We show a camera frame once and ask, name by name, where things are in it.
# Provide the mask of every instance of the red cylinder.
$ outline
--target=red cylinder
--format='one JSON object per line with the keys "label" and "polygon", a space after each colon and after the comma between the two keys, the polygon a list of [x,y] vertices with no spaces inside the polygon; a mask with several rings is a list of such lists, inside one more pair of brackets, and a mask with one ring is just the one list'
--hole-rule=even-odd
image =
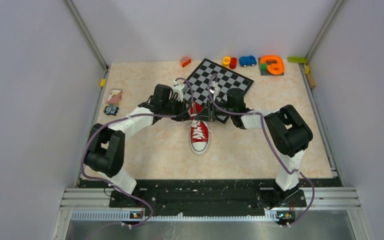
{"label": "red cylinder", "polygon": [[230,59],[229,68],[230,68],[230,69],[235,69],[237,63],[238,63],[238,59],[237,59],[236,57],[232,57],[232,58]]}

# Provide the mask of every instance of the white wall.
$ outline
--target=white wall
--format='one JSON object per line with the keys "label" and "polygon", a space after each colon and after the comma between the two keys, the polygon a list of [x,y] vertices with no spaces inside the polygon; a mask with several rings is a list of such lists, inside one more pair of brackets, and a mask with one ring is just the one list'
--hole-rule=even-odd
{"label": "white wall", "polygon": [[347,1],[310,68],[343,177],[384,240],[384,2]]}
{"label": "white wall", "polygon": [[0,0],[0,240],[50,238],[103,75],[62,0]]}
{"label": "white wall", "polygon": [[304,57],[335,0],[74,0],[105,61]]}

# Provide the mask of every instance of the shoe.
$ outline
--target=shoe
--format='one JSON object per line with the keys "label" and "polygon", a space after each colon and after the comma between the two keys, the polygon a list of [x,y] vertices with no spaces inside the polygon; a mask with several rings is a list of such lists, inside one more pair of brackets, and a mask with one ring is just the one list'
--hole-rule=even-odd
{"label": "shoe", "polygon": [[199,114],[203,107],[196,102],[190,107],[190,116],[192,124],[190,125],[189,145],[193,153],[197,155],[204,154],[210,144],[208,124],[205,121],[194,120],[194,116]]}

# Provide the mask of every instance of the black and white checkered board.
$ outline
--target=black and white checkered board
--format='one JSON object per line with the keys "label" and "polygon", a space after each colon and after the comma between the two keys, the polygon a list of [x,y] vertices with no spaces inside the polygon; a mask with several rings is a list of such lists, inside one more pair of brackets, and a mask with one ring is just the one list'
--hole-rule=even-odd
{"label": "black and white checkered board", "polygon": [[[224,101],[228,100],[226,93],[229,89],[238,88],[242,90],[245,95],[254,83],[253,80],[245,76],[237,74],[236,72],[208,59],[204,59],[187,78],[192,85],[193,99],[202,107],[204,107],[204,105],[207,104],[207,101],[209,101],[207,90],[208,82],[213,74],[217,74],[218,86],[220,87],[220,93],[218,94],[217,99],[221,98]],[[189,92],[185,93],[184,98],[187,101],[191,100]],[[217,117],[217,120],[224,124],[228,121],[228,119],[229,117],[226,116]]]}

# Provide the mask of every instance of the blue toy car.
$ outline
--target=blue toy car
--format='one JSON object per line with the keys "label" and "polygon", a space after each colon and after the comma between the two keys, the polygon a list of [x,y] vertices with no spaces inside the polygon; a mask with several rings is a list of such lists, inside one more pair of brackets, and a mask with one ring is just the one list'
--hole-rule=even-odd
{"label": "blue toy car", "polygon": [[239,64],[241,67],[246,67],[246,66],[255,66],[257,64],[257,60],[254,56],[243,56],[239,58]]}

